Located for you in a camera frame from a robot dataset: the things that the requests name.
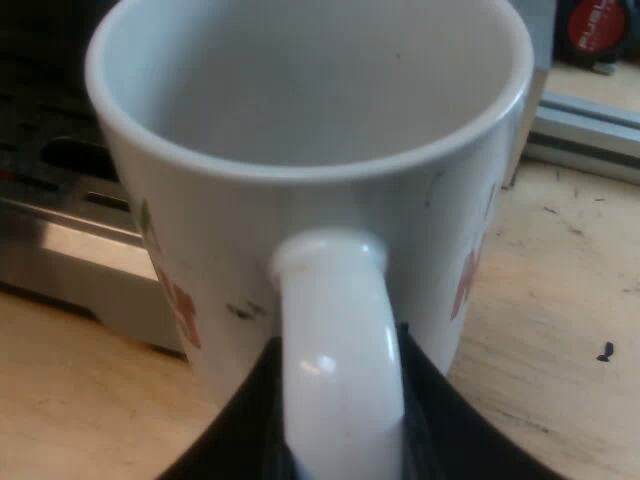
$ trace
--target wooden table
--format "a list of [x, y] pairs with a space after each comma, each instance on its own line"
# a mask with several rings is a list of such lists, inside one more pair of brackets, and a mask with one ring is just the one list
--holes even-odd
[[[640, 187], [524, 163], [502, 192], [450, 379], [544, 462], [640, 477]], [[606, 341], [609, 363], [596, 360]], [[145, 479], [217, 409], [188, 365], [0, 294], [0, 478]]]

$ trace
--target red label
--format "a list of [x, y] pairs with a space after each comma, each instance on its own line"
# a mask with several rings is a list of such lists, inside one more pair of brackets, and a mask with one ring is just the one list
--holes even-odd
[[482, 250], [483, 243], [484, 237], [480, 242], [480, 246], [478, 247], [478, 249], [472, 249], [464, 261], [462, 275], [460, 275], [460, 281], [458, 282], [456, 296], [453, 300], [451, 320], [458, 316], [458, 313], [460, 313], [460, 309], [462, 308], [462, 306], [467, 303], [467, 300], [469, 300], [469, 293], [471, 292], [471, 282], [473, 281], [473, 276], [478, 269], [478, 263], [480, 263], [480, 251]]
[[618, 0], [583, 0], [569, 16], [569, 39], [578, 50], [598, 53], [622, 39], [625, 24]]

